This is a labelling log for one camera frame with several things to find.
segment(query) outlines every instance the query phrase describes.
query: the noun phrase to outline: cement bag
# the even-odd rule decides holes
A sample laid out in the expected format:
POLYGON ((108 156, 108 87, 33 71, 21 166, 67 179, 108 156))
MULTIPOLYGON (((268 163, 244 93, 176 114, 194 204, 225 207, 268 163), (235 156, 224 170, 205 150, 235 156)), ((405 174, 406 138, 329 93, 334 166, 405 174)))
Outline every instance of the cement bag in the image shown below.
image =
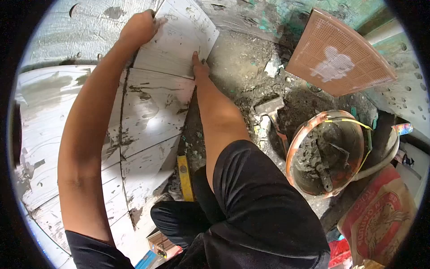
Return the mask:
POLYGON ((388 265, 409 231, 416 207, 391 165, 378 172, 338 223, 348 241, 353 265, 364 259, 388 265))

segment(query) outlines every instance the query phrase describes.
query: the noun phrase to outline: blue object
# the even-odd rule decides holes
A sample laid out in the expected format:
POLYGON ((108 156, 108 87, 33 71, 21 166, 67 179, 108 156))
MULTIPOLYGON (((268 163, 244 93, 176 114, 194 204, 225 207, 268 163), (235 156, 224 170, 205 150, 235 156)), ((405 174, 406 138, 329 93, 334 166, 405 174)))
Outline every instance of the blue object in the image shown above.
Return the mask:
POLYGON ((148 268, 152 262, 157 258, 157 255, 152 252, 148 251, 145 256, 136 264, 136 269, 146 269, 148 268))

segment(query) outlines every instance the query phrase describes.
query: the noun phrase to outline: dirt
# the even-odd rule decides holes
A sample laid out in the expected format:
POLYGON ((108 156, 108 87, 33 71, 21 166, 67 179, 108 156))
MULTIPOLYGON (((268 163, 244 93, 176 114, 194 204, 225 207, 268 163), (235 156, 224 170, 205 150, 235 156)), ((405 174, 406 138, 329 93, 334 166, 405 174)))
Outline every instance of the dirt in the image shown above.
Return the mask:
MULTIPOLYGON (((253 142, 283 173, 285 155, 274 128, 267 129, 267 138, 262 141, 254 131, 254 126, 259 126, 261 122, 261 118, 257 117, 254 111, 256 105, 278 96, 283 97, 285 107, 278 110, 278 115, 280 129, 287 135, 289 141, 292 140, 298 126, 315 116, 317 112, 330 109, 350 112, 353 105, 360 120, 363 119, 362 122, 367 125, 372 124, 376 114, 375 106, 361 93, 335 98, 315 86, 306 84, 303 79, 285 72, 283 68, 279 69, 275 78, 269 77, 267 72, 264 72, 272 53, 278 53, 281 62, 286 65, 293 51, 292 46, 281 46, 251 35, 221 30, 207 59, 211 68, 210 78, 215 86, 238 106, 253 142)), ((196 92, 190 102, 178 154, 187 156, 191 176, 206 164, 196 92)), ((318 217, 321 217, 329 207, 329 199, 307 195, 300 189, 298 191, 318 217)))
POLYGON ((305 172, 302 180, 306 185, 316 184, 320 191, 332 190, 331 178, 350 169, 349 152, 342 147, 341 129, 335 124, 322 123, 309 132, 296 153, 297 168, 305 172))

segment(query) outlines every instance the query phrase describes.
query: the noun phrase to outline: tile grout line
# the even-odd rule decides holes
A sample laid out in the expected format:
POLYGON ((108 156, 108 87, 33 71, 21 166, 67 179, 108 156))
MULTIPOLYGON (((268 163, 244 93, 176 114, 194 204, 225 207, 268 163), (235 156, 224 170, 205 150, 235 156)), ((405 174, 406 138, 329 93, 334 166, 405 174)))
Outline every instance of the tile grout line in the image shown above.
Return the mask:
POLYGON ((127 68, 126 77, 124 78, 124 87, 123 87, 123 96, 121 100, 121 110, 120 110, 120 127, 118 129, 119 131, 119 144, 120 144, 120 169, 121 169, 121 182, 123 184, 123 193, 124 193, 124 199, 126 200, 126 206, 127 206, 127 213, 130 214, 129 209, 129 203, 127 202, 127 194, 126 194, 126 186, 125 186, 125 178, 123 175, 123 155, 121 153, 122 148, 122 142, 123 142, 123 113, 124 113, 124 100, 127 94, 127 83, 130 75, 130 68, 127 68))

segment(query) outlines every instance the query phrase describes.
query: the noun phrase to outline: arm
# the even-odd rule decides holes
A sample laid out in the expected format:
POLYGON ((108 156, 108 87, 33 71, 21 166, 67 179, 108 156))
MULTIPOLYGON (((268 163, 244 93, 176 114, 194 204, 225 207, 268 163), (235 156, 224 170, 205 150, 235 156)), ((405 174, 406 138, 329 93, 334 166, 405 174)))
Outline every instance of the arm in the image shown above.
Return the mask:
POLYGON ((240 110, 209 79, 209 66, 193 54, 197 100, 206 145, 206 175, 213 191, 215 163, 223 149, 236 140, 251 141, 240 110))
POLYGON ((165 21, 135 14, 76 97, 58 154, 58 191, 64 228, 114 246, 101 188, 101 149, 127 60, 165 21))

